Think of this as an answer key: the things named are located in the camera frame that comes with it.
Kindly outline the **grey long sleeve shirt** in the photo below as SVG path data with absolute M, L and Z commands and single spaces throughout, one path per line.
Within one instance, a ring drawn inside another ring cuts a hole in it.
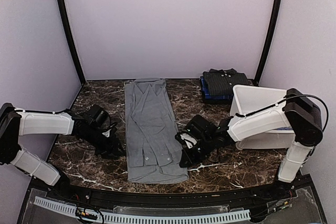
M 176 184 L 189 179 L 179 163 L 182 146 L 164 79 L 136 79 L 125 84 L 125 142 L 128 181 Z

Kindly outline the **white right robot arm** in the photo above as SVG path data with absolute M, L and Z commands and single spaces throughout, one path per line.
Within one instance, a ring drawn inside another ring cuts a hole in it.
M 313 95 L 295 88 L 235 85 L 233 94 L 229 117 L 219 125 L 196 115 L 176 134 L 182 145 L 179 165 L 196 165 L 213 150 L 230 145 L 240 149 L 285 148 L 278 180 L 268 187 L 269 197 L 278 200 L 322 141 L 326 123 L 322 122 L 320 108 L 311 101 Z

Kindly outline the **white plastic bin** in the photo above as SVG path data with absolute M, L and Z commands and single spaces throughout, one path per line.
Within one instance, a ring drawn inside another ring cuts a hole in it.
M 229 134 L 239 150 L 265 150 L 289 148 L 295 138 L 294 131 L 277 131 L 290 127 L 283 112 L 281 100 L 287 90 L 235 85 L 230 113 Z

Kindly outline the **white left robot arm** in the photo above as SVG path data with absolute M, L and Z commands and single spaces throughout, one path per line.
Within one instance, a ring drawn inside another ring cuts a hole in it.
M 106 159 L 125 156 L 121 141 L 116 136 L 116 123 L 101 106 L 94 104 L 89 110 L 76 113 L 63 111 L 34 111 L 4 103 L 1 107 L 1 164 L 13 165 L 31 177 L 53 187 L 63 201 L 74 197 L 69 178 L 60 169 L 39 156 L 30 153 L 19 144 L 26 135 L 70 135 L 88 142 L 95 154 Z

